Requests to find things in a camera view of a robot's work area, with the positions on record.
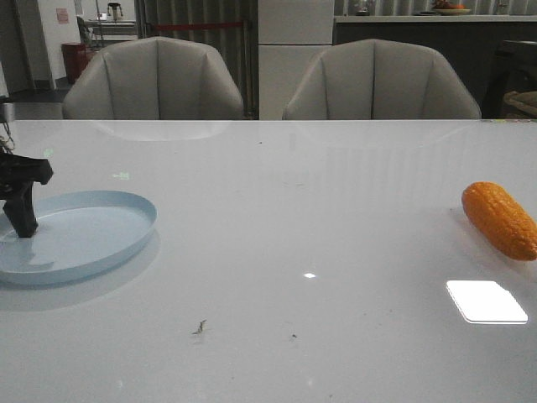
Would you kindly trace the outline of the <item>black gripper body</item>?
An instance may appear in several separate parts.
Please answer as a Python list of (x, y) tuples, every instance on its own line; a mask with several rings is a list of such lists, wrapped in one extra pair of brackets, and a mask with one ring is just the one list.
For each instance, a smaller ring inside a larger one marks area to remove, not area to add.
[(1, 154), (1, 199), (32, 199), (35, 182), (46, 185), (54, 171), (47, 159)]

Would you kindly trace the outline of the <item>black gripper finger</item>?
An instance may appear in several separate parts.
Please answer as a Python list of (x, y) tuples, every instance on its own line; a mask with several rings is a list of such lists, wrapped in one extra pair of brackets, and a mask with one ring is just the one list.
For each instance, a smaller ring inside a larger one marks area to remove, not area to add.
[(4, 213), (20, 238), (31, 238), (38, 227), (34, 215), (32, 184), (12, 184), (2, 190)]

